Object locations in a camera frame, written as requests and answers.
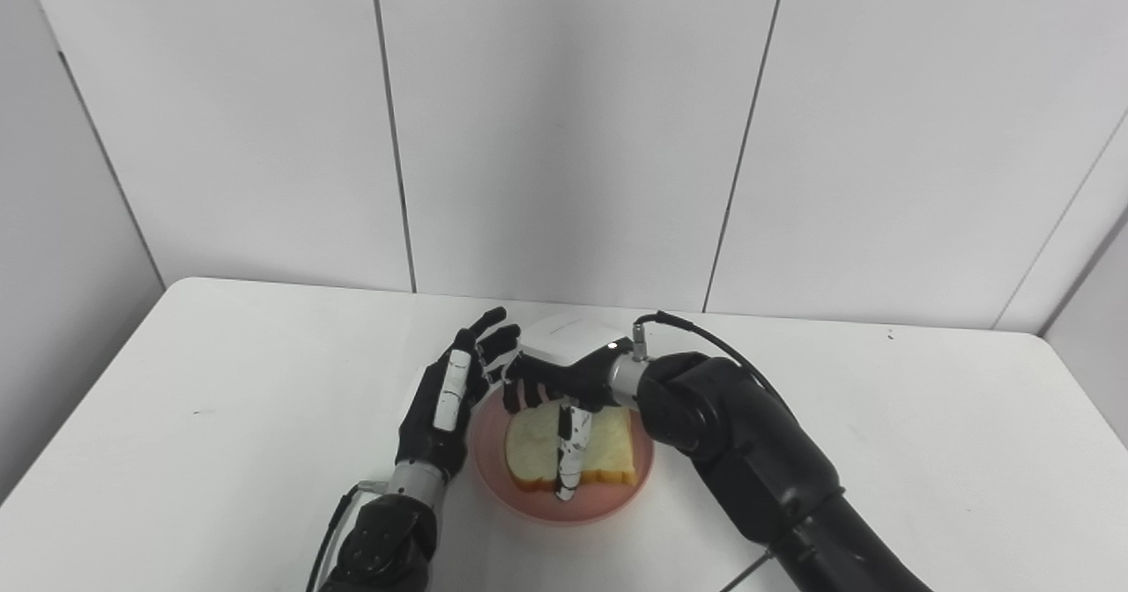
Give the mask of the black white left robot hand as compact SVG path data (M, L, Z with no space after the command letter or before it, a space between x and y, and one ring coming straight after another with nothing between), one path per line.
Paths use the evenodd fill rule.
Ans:
M444 481L450 481L467 459L466 433L472 410L495 386L505 383L508 361L515 355L521 329L506 322L505 307L493 307L466 328L456 332L441 355L423 368L418 390L400 423L396 463L426 463ZM453 424L444 428L434 419L449 368L449 359L459 359L464 370L462 390L456 392Z

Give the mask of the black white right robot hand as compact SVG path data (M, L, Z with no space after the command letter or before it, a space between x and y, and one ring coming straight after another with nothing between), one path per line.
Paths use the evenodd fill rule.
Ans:
M505 466L515 487L572 502L588 484L635 486L631 410L646 344L580 315L532 324L508 363Z

